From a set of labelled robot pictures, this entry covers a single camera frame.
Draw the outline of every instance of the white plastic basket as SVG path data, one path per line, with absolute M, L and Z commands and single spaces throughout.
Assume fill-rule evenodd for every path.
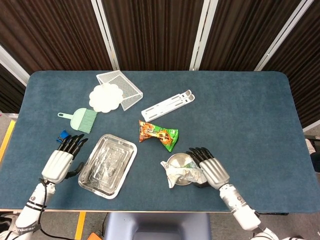
M 123 91 L 123 110 L 129 109 L 144 97 L 142 91 L 137 88 L 120 70 L 98 74 L 96 76 L 100 84 L 116 84 Z

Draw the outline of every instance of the metal tray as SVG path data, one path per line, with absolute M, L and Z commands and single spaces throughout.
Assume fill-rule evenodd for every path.
M 103 135 L 95 145 L 78 183 L 106 199 L 115 198 L 137 154 L 137 146 L 111 134 Z

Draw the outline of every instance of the yellow tape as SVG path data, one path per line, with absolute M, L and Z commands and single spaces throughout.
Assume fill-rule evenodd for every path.
M 9 124 L 9 127 L 4 135 L 4 139 L 3 139 L 3 142 L 1 144 L 1 147 L 0 147 L 0 163 L 1 163 L 1 160 L 2 158 L 4 157 L 5 155 L 5 151 L 6 151 L 6 148 L 7 148 L 7 145 L 9 143 L 9 139 L 11 137 L 11 134 L 15 128 L 15 125 L 16 125 L 16 122 L 11 120 L 10 124 Z
M 86 212 L 81 211 L 79 214 L 78 224 L 76 226 L 75 237 L 74 237 L 75 240 L 81 240 L 82 232 L 84 230 L 84 225 L 85 225 L 85 219 L 86 219 Z

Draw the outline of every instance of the blue felt mat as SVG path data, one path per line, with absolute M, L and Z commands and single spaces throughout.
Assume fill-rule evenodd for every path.
M 89 108 L 102 71 L 39 71 L 27 85 L 19 118 L 0 169 L 0 208 L 22 209 L 38 184 L 67 119 L 58 112 Z M 73 167 L 86 161 L 99 138 L 112 134 L 138 152 L 119 192 L 104 199 L 71 178 L 56 186 L 48 205 L 63 210 L 227 211 L 213 188 L 169 189 L 161 161 L 189 147 L 207 147 L 225 166 L 250 206 L 260 212 L 316 212 L 316 181 L 287 77 L 279 72 L 124 71 L 144 97 L 127 111 L 99 113 Z M 179 129 L 172 153 L 156 138 L 139 143 L 141 111 L 190 89 L 195 101 L 154 121 Z

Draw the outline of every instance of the brush handle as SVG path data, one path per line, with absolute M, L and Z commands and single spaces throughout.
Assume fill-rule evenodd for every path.
M 73 115 L 67 114 L 67 113 L 63 113 L 63 112 L 58 112 L 58 117 L 64 118 L 64 119 L 72 119 Z

